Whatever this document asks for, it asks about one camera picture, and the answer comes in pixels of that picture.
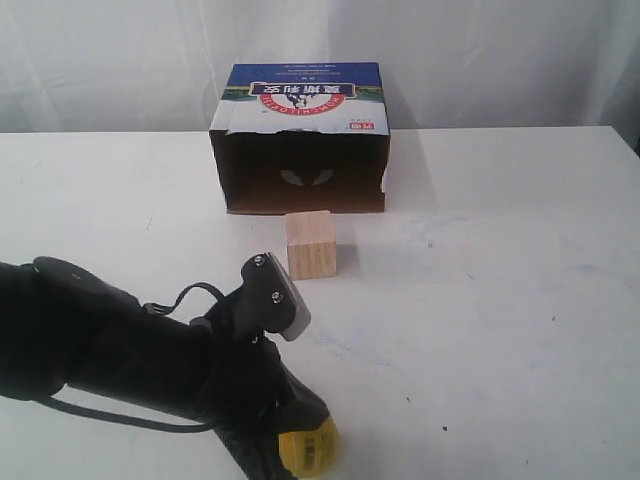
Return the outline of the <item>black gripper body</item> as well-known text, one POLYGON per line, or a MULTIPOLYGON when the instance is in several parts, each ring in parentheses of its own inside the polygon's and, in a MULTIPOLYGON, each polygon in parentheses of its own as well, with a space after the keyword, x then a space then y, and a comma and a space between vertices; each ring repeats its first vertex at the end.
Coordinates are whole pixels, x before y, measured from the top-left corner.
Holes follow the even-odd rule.
POLYGON ((299 479, 283 465, 278 435, 318 429, 326 402, 284 365, 265 331, 237 337, 230 294, 205 314, 216 347, 198 399, 203 420, 249 479, 299 479))

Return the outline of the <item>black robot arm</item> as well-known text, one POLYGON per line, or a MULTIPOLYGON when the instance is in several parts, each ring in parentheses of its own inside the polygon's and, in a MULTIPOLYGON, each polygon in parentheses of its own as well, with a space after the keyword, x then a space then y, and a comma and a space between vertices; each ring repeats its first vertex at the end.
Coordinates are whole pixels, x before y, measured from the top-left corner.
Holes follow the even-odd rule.
POLYGON ((67 261, 1 267, 1 393, 147 430, 213 432, 250 479, 307 479, 339 448, 325 401, 283 363, 311 315, 270 252, 188 323, 67 261))

